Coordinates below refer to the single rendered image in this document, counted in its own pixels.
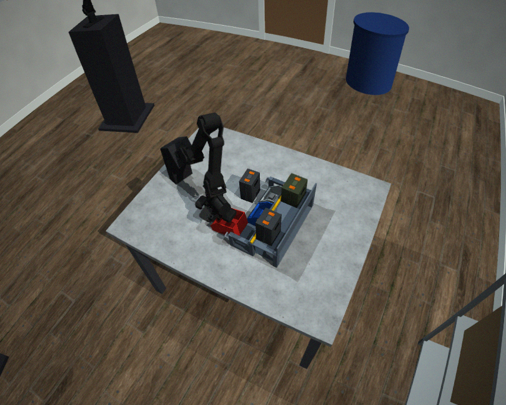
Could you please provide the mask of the blue open bin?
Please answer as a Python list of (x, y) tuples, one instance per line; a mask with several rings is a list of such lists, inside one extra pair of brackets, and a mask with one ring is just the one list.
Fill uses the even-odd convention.
[(265, 208), (270, 209), (272, 207), (272, 203), (270, 202), (258, 202), (257, 206), (254, 208), (254, 210), (251, 212), (250, 216), (247, 218), (248, 223), (255, 225), (255, 222), (259, 218), (259, 216), (262, 214), (263, 210)]

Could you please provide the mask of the olive green tool case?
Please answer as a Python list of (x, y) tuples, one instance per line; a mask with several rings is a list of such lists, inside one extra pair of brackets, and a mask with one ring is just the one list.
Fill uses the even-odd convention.
[(291, 173), (281, 191), (281, 201), (283, 203), (298, 207), (306, 194), (308, 179)]

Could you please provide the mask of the red bin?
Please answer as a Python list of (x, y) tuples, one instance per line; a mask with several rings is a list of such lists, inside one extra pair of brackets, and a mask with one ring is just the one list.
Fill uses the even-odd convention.
[(236, 213), (237, 214), (231, 222), (226, 222), (222, 218), (220, 218), (218, 221), (216, 218), (216, 220), (211, 225), (212, 230), (224, 235), (226, 232), (228, 232), (228, 234), (232, 232), (234, 234), (240, 235), (244, 228), (247, 226), (248, 221), (245, 212), (236, 210)]

